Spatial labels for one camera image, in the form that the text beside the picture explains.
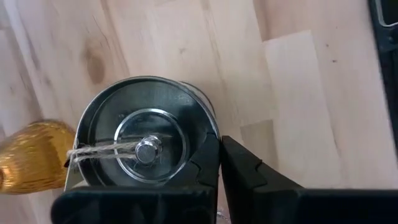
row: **wooden floor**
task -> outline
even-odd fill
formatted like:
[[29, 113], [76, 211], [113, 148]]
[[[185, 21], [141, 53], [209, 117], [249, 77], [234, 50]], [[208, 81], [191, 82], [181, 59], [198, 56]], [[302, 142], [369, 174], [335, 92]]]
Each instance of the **wooden floor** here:
[[[305, 187], [397, 188], [366, 2], [0, 0], [0, 136], [76, 127], [108, 85], [157, 75], [202, 89], [223, 135]], [[59, 193], [1, 196], [0, 223], [50, 223]]]

